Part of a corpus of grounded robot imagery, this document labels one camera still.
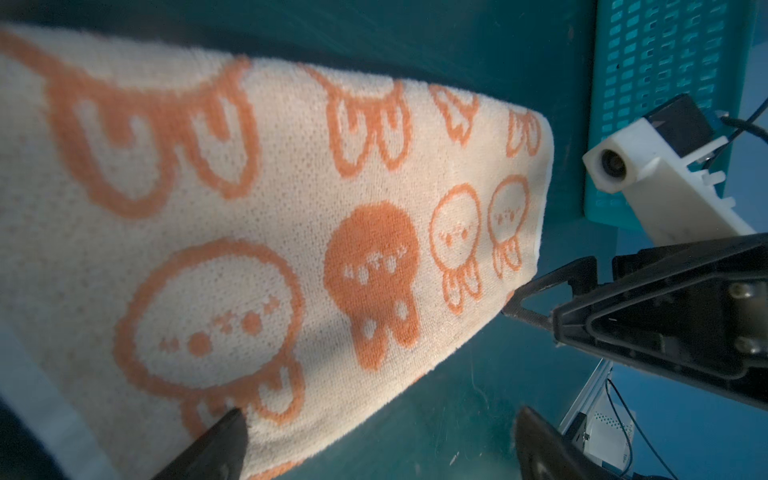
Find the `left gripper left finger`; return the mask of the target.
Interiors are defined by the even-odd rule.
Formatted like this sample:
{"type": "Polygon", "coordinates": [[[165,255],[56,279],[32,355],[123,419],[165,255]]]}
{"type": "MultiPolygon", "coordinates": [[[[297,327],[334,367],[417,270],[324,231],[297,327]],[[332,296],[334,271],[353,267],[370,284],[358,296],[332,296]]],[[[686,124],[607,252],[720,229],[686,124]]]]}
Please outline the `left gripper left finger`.
{"type": "Polygon", "coordinates": [[[247,446],[245,415],[240,409],[232,409],[153,479],[238,480],[247,446]]]}

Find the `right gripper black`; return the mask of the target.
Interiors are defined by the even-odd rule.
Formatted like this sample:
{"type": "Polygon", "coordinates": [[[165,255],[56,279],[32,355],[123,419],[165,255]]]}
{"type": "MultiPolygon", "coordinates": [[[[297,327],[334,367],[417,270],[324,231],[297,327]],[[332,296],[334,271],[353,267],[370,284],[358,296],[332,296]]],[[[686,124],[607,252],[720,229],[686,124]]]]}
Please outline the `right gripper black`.
{"type": "Polygon", "coordinates": [[[579,350],[766,409],[766,235],[644,249],[613,267],[614,281],[598,286],[594,256],[571,261],[517,288],[501,314],[579,350]]]}

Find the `teal perforated plastic basket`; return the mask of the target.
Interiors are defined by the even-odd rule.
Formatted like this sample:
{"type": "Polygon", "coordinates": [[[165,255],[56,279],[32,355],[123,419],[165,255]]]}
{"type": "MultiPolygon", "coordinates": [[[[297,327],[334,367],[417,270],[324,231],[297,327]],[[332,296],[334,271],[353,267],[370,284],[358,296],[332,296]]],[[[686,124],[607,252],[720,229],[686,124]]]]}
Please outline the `teal perforated plastic basket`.
{"type": "Polygon", "coordinates": [[[597,4],[588,146],[595,150],[584,213],[621,229],[641,225],[621,193],[630,164],[603,143],[685,94],[716,137],[738,113],[759,4],[756,1],[600,1],[597,4]]]}

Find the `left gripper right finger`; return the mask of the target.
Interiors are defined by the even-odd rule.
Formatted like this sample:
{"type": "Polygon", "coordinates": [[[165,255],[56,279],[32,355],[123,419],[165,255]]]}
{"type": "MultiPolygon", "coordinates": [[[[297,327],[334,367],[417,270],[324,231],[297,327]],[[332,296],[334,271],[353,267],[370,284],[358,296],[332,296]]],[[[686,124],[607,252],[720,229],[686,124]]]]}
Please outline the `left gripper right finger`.
{"type": "Polygon", "coordinates": [[[596,465],[534,409],[521,407],[515,417],[514,442],[523,480],[617,479],[596,465]]]}

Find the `orange swirl pattern towel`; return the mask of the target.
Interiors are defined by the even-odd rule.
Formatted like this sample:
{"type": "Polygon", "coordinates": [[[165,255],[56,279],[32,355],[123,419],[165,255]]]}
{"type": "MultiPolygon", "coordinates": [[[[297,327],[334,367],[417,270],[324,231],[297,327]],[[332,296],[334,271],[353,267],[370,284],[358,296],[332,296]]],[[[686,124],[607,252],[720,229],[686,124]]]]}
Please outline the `orange swirl pattern towel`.
{"type": "Polygon", "coordinates": [[[553,132],[460,89],[1,27],[1,398],[74,478],[319,453],[536,273],[553,132]]]}

